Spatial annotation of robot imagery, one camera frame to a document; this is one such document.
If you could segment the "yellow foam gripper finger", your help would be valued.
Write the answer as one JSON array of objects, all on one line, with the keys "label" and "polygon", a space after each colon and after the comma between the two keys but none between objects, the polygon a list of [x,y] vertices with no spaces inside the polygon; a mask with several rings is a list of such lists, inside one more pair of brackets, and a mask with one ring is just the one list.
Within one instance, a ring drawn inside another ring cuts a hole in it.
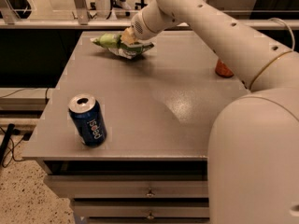
[{"label": "yellow foam gripper finger", "polygon": [[123,31],[121,35],[121,41],[128,45],[134,44],[138,41],[137,37],[135,36],[134,29],[132,27],[128,27]]}]

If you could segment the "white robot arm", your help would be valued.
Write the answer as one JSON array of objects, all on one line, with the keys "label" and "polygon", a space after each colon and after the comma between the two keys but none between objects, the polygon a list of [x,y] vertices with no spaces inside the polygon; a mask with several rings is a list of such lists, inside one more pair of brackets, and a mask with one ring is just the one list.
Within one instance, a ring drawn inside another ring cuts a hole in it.
[{"label": "white robot arm", "polygon": [[182,22],[247,90],[210,133],[210,223],[299,224],[299,53],[204,0],[152,0],[124,39],[148,40]]}]

